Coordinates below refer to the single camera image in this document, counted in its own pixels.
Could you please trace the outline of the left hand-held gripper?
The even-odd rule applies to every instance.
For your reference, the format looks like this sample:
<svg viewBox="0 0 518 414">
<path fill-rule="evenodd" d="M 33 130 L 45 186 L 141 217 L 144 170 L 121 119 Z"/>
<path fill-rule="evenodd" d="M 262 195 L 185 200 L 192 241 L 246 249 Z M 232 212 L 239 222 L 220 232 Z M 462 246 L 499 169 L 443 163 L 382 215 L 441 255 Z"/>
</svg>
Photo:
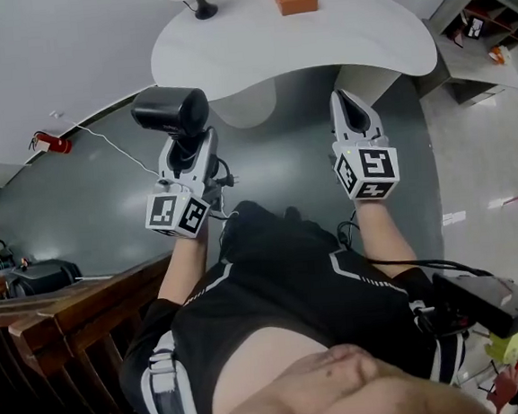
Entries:
<svg viewBox="0 0 518 414">
<path fill-rule="evenodd" d="M 191 140 L 193 167 L 178 169 L 177 141 L 167 137 L 159 155 L 159 179 L 147 197 L 145 228 L 166 236 L 196 238 L 211 211 L 220 211 L 223 188 L 216 183 L 216 129 L 208 127 Z"/>
</svg>

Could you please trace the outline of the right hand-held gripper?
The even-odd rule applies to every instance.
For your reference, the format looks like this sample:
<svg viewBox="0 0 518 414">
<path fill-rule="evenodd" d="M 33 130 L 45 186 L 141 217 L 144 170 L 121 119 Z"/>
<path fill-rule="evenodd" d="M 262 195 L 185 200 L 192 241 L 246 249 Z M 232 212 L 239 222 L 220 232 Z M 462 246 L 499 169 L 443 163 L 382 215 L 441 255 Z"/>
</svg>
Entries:
<svg viewBox="0 0 518 414">
<path fill-rule="evenodd" d="M 333 132 L 338 141 L 385 140 L 382 120 L 369 104 L 348 91 L 336 89 L 330 96 Z M 334 143 L 333 172 L 349 199 L 386 199 L 399 183 L 397 149 Z"/>
</svg>

